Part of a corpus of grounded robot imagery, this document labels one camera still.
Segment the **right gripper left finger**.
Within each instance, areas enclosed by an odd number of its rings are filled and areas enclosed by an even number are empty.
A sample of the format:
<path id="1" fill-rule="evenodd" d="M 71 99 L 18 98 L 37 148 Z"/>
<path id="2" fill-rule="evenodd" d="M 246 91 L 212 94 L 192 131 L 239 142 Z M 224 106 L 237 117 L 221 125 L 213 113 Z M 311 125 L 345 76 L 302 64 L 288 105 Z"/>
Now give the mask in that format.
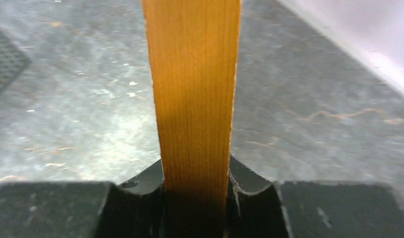
<path id="1" fill-rule="evenodd" d="M 109 181 L 0 184 L 0 238 L 159 238 L 162 169 Z"/>

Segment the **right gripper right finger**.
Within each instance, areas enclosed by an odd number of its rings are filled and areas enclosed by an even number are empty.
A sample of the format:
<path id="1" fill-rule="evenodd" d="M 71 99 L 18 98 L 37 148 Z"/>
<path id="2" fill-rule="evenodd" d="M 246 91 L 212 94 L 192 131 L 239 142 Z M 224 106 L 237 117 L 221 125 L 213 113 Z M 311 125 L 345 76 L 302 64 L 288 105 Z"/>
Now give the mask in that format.
<path id="1" fill-rule="evenodd" d="M 269 181 L 230 158 L 231 238 L 404 238 L 404 199 L 378 182 Z"/>

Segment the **wooden picture frame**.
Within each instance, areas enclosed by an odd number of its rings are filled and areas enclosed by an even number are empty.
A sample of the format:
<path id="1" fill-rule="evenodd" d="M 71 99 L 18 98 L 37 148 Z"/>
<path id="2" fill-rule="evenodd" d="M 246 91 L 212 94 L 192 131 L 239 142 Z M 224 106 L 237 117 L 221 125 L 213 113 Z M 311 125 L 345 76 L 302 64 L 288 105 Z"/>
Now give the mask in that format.
<path id="1" fill-rule="evenodd" d="M 144 0 L 167 235 L 224 234 L 241 3 Z"/>

